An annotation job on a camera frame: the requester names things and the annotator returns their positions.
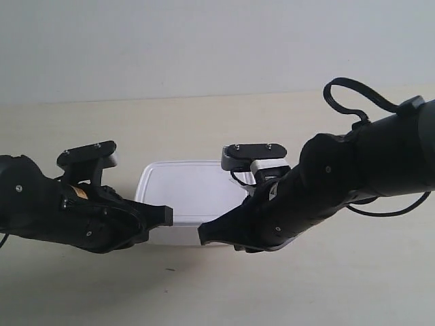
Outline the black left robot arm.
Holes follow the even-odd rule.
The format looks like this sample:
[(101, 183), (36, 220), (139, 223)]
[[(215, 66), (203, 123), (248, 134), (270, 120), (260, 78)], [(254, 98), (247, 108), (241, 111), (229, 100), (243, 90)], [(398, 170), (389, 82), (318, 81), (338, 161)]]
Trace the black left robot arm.
[(1, 233), (104, 254), (173, 225), (173, 209), (135, 202), (101, 185), (100, 159), (45, 176), (27, 156), (1, 156)]

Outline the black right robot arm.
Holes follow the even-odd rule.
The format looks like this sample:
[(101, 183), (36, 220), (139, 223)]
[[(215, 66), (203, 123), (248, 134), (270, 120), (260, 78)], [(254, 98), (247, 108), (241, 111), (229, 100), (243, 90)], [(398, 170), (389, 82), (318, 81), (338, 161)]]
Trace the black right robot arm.
[(276, 143), (223, 148), (222, 169), (255, 181), (239, 206), (198, 227), (202, 245), (277, 251), (343, 209), (358, 213), (362, 204), (408, 194), (426, 199), (434, 191), (434, 102), (417, 96), (347, 134), (319, 133), (295, 166), (286, 154)]

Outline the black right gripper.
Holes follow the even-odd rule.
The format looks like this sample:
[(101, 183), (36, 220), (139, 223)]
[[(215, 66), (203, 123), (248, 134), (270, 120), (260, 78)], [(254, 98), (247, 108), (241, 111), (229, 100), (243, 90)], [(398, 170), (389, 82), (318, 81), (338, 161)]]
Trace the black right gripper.
[(246, 252), (283, 247), (342, 209), (358, 183), (355, 145), (317, 134), (303, 146), (298, 164), (249, 205), (202, 223), (200, 244), (224, 243)]

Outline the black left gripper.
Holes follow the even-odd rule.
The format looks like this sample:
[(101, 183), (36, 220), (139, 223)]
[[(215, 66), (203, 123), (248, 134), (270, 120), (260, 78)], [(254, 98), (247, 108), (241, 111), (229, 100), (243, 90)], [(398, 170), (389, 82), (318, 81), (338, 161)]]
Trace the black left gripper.
[(173, 225), (173, 208), (128, 200), (104, 187), (72, 186), (46, 177), (27, 156), (1, 156), (1, 233), (108, 253)]

